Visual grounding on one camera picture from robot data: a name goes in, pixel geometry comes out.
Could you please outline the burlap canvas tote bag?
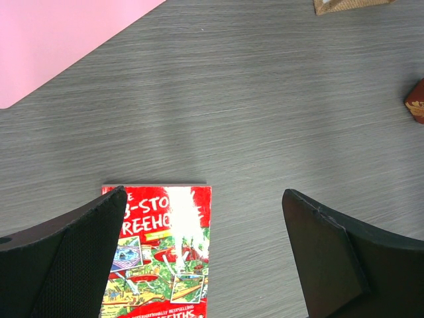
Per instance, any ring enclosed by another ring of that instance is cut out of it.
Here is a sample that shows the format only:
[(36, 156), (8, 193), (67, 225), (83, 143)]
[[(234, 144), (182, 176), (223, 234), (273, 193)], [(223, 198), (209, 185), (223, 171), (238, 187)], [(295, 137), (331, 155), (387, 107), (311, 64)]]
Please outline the burlap canvas tote bag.
[(327, 13), (385, 5), (393, 2), (395, 2), (395, 0), (313, 0), (313, 6), (315, 14), (320, 16)]

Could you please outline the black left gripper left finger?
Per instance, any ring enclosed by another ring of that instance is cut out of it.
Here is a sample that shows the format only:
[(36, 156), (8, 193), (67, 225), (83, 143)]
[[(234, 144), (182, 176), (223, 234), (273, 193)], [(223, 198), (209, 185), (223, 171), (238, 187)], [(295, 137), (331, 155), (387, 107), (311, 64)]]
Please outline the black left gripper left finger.
[(98, 317), (127, 193), (1, 237), (2, 317)]

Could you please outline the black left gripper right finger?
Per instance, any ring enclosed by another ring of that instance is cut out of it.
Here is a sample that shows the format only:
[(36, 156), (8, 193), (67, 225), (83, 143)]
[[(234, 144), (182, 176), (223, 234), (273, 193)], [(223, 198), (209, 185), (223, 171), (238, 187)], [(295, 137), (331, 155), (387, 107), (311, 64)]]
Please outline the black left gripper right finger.
[(423, 241), (294, 189), (282, 210), (309, 317), (423, 316)]

